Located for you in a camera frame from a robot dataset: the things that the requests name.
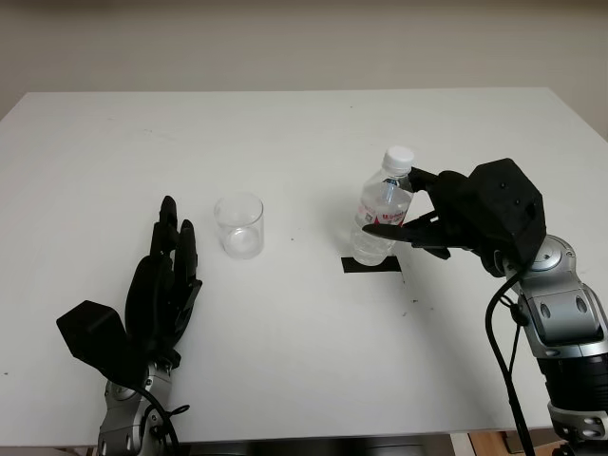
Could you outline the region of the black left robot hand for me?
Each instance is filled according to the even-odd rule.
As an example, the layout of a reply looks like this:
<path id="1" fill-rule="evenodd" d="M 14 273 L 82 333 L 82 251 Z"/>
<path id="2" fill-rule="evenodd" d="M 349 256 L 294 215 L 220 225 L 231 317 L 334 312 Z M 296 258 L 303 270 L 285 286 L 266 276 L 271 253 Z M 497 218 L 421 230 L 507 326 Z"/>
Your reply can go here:
<path id="1" fill-rule="evenodd" d="M 148 363 L 176 369 L 176 345 L 190 321 L 202 287 L 193 223 L 178 220 L 175 200 L 166 196 L 154 223 L 149 254 L 137 265 L 125 302 L 129 342 Z"/>

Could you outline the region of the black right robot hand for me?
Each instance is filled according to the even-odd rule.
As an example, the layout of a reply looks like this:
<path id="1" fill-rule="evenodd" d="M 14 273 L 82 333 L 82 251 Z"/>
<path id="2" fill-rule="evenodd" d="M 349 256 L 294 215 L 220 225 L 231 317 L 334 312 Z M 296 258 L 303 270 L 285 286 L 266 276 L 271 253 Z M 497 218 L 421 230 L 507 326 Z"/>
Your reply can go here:
<path id="1" fill-rule="evenodd" d="M 428 194 L 432 210 L 401 226 L 367 224 L 365 233 L 406 242 L 440 259 L 449 259 L 450 250 L 460 248 L 479 257 L 492 276 L 504 276 L 496 259 L 503 226 L 498 204 L 492 199 L 498 190 L 505 189 L 505 183 L 494 165 L 479 165 L 468 177 L 449 170 L 435 175 L 414 167 L 408 185 L 415 193 Z"/>

